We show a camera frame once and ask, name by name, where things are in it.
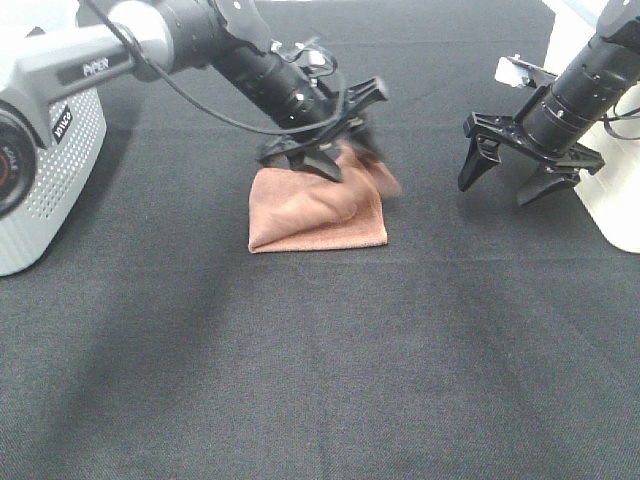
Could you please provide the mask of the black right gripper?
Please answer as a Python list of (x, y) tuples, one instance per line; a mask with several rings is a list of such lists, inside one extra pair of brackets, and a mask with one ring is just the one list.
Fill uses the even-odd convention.
[(600, 153), (579, 139), (605, 111), (605, 89), (599, 79), (582, 79), (539, 87), (514, 116), (473, 112), (464, 130), (470, 139), (458, 188), (467, 191), (482, 175), (501, 163), (504, 144), (538, 161), (538, 168), (520, 187), (517, 204), (526, 206), (551, 193), (573, 189), (580, 182), (574, 170), (594, 174), (604, 166)]

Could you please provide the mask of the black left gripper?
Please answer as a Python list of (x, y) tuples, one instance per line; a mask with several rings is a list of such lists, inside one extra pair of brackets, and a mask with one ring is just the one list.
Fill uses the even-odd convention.
[(318, 175), (330, 181), (342, 181), (341, 168), (329, 155), (329, 149), (339, 140), (365, 158), (366, 162), (382, 162), (383, 151), (374, 138), (367, 108), (387, 101), (387, 85), (373, 77), (350, 87), (340, 87), (329, 103), (329, 117), (300, 127), (300, 132), (280, 134), (261, 146), (259, 163), (271, 163), (284, 157), (293, 171)]

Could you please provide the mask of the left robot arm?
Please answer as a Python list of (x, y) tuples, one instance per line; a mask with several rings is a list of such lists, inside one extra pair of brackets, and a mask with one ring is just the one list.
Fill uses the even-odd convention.
[(122, 1), (90, 27), (15, 38), (1, 35), (1, 211), (27, 197), (37, 151), (61, 141), (50, 107), (124, 74), (169, 80), (188, 68), (215, 68), (273, 122), (258, 161), (285, 157), (294, 171), (337, 182), (330, 147), (347, 142), (380, 154), (364, 115), (388, 94), (379, 78), (330, 88), (335, 57), (309, 39), (276, 41), (251, 1)]

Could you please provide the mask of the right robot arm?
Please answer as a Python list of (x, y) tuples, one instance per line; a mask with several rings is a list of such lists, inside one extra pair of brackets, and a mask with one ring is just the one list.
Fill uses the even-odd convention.
[(470, 145), (458, 187), (466, 191), (500, 164), (499, 148), (506, 145), (538, 164), (517, 193), (524, 206), (571, 189), (581, 171), (595, 174), (604, 166), (602, 155), (579, 140), (596, 122), (611, 123), (607, 112), (639, 79), (639, 4), (608, 2), (595, 33), (558, 76), (527, 62), (515, 64), (534, 92), (513, 116), (473, 112), (467, 117)]

